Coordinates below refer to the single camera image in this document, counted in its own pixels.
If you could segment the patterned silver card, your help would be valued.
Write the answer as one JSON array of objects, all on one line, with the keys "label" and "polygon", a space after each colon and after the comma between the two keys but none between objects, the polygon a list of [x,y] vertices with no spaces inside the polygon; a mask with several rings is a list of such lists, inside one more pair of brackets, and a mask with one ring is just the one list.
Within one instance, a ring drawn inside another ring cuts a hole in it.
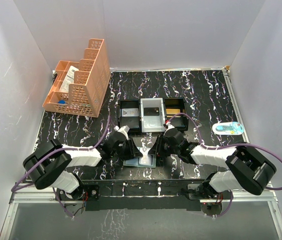
[{"label": "patterned silver card", "polygon": [[141,147],[139,151],[141,152],[142,156],[139,158],[139,164],[141,166],[150,166],[153,162],[153,157],[148,154],[149,148]]}]

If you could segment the black bin with gold card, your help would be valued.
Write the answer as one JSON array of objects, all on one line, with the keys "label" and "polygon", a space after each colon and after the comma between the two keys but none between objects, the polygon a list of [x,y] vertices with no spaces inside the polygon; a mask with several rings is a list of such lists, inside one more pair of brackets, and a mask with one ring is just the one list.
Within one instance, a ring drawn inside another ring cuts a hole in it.
[{"label": "black bin with gold card", "polygon": [[180,113],[186,114],[186,101],[183,97],[164,98],[165,106],[165,122],[170,122],[175,128],[181,132],[188,130],[189,120],[184,115],[177,115]]}]

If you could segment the green card holder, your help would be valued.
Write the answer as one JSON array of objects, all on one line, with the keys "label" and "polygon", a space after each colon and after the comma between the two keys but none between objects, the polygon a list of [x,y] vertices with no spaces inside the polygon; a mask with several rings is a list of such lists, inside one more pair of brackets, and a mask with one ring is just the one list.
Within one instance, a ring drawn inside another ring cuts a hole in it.
[{"label": "green card holder", "polygon": [[153,162],[151,165],[140,165],[139,164],[139,157],[130,159],[130,160],[124,160],[123,165],[127,167],[139,167],[139,168],[155,168],[156,167],[156,156],[151,155],[153,157]]}]

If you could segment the silver card with magnetic stripe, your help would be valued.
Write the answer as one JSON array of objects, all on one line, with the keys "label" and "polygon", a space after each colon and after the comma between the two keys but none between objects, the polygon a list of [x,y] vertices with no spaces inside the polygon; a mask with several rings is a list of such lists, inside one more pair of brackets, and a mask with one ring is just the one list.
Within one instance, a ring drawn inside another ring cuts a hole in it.
[{"label": "silver card with magnetic stripe", "polygon": [[138,117],[139,109],[138,108],[122,108],[121,116],[122,117]]}]

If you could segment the white plastic bin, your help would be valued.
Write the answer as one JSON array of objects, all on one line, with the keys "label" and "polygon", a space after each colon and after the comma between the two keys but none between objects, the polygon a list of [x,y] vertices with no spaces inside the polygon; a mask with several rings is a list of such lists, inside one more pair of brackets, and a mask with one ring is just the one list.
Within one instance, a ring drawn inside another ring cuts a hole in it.
[{"label": "white plastic bin", "polygon": [[[159,108],[159,116],[144,116],[144,108]],[[162,98],[142,98],[140,100],[141,128],[143,133],[160,133],[165,130],[165,110]]]}]

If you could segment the black bin with white card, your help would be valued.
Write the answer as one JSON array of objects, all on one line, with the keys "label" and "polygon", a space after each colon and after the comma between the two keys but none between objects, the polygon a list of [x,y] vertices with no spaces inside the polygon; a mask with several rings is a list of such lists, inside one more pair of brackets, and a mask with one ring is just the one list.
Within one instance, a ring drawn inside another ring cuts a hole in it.
[{"label": "black bin with white card", "polygon": [[[121,109],[138,108],[138,117],[122,117]],[[140,118],[140,100],[139,99],[122,99],[118,104],[118,126],[128,126],[129,133],[136,134],[141,132],[141,118]]]}]

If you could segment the peach plastic desk organizer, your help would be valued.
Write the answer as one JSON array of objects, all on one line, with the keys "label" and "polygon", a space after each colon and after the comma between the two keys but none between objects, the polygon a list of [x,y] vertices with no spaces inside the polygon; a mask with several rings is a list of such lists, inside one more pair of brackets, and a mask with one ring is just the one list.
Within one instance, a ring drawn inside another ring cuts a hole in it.
[{"label": "peach plastic desk organizer", "polygon": [[[60,92],[70,66],[79,70],[74,73],[69,91]],[[82,59],[78,62],[61,60],[55,71],[55,81],[42,107],[47,112],[97,118],[111,77],[105,40],[91,38]],[[67,104],[58,104],[59,100]]]}]

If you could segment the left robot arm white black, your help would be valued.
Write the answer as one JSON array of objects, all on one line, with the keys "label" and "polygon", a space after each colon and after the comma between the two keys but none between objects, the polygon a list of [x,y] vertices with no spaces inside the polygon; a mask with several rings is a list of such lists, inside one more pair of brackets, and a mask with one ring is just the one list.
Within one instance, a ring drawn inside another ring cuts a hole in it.
[{"label": "left robot arm white black", "polygon": [[38,190],[50,186],[78,200],[84,194],[84,184],[77,175],[65,169],[73,166],[95,167],[101,160],[115,156],[124,161],[142,157],[134,140],[128,136],[128,131],[126,125],[118,128],[108,139],[91,147],[76,148],[61,144],[58,140],[50,140],[42,149],[28,156],[23,161],[23,167]]}]

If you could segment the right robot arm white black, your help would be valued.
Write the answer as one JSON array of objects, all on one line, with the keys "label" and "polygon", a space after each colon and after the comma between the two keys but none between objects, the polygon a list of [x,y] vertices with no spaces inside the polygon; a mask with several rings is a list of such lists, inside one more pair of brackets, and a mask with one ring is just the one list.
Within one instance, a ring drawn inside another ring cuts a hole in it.
[{"label": "right robot arm white black", "polygon": [[255,147],[235,146],[225,149],[190,142],[172,125],[158,135],[149,155],[166,158],[177,155],[183,162],[193,165],[211,165],[225,168],[211,173],[195,189],[182,189],[185,196],[216,198],[224,191],[246,190],[259,196],[276,173],[276,167]]}]

